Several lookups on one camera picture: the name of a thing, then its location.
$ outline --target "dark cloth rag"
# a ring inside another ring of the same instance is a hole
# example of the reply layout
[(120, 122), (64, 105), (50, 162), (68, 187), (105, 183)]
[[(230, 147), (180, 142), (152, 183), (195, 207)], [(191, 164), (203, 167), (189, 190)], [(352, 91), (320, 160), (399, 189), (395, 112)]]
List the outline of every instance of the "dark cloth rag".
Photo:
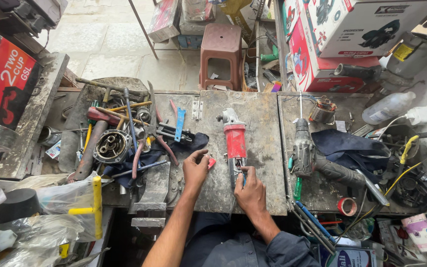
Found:
[[(171, 148), (172, 152), (188, 152), (192, 153), (196, 150), (202, 149), (209, 143), (209, 136), (204, 133), (196, 133), (195, 138), (191, 144), (182, 144), (179, 142), (168, 143), (168, 146)], [(167, 154), (164, 148), (158, 143), (151, 143), (151, 150), (147, 153), (141, 153), (139, 156), (139, 161), (141, 161), (141, 166), (146, 166), (153, 164), (157, 161), (159, 156)], [(134, 148), (128, 150), (128, 154), (123, 163), (120, 164), (111, 164), (105, 167), (103, 171), (104, 175), (112, 176), (118, 173), (123, 173), (133, 169), (133, 160), (134, 160)], [(122, 186), (129, 188), (129, 180), (131, 179), (131, 173), (122, 175), (115, 178), (115, 180)]]
[(329, 161), (361, 170), (372, 183), (382, 180), (381, 175), (373, 174), (373, 171), (385, 171), (391, 156), (390, 150), (382, 142), (335, 129), (311, 133), (311, 137), (317, 149)]

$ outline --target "floor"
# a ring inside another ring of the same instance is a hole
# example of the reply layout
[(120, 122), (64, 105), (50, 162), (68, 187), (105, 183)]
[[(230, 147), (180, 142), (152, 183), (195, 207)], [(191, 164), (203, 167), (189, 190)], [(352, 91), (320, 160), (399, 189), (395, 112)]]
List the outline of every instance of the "floor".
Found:
[[(153, 2), (133, 3), (148, 29)], [(37, 40), (45, 45), (47, 32)], [(155, 47), (175, 48), (172, 43)], [(69, 0), (57, 29), (49, 33), (47, 50), (67, 53), (68, 68), (82, 78), (127, 76), (149, 80), (159, 90), (198, 90), (200, 51), (159, 50), (156, 60), (128, 0)]]

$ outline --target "red tape roll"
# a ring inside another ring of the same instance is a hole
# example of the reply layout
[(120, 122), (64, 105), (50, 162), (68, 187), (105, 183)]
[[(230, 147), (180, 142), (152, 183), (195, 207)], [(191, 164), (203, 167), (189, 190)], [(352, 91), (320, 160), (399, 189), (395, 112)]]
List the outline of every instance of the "red tape roll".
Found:
[[(348, 213), (343, 209), (343, 206), (346, 201), (351, 201), (352, 203), (352, 207)], [(337, 208), (339, 209), (342, 215), (353, 216), (357, 212), (357, 203), (352, 198), (341, 198), (341, 200), (339, 200), (339, 203), (337, 203)]]

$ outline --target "shirt sleeve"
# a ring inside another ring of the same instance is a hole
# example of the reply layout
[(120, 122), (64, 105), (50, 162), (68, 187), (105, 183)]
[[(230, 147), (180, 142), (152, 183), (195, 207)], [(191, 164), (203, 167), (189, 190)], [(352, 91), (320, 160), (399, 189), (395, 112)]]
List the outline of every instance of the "shirt sleeve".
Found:
[(320, 267), (309, 253), (309, 241), (286, 232), (279, 232), (266, 247), (266, 256), (278, 267)]

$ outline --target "brown plastic stool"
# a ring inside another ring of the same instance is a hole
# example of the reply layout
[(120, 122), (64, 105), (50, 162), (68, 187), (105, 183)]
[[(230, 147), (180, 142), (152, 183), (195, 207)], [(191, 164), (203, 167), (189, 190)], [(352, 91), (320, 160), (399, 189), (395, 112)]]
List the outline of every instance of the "brown plastic stool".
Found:
[[(208, 77), (209, 58), (222, 58), (230, 62), (230, 80), (212, 80)], [(241, 90), (241, 28), (238, 25), (210, 23), (205, 27), (200, 48), (200, 87), (207, 85), (228, 86)]]

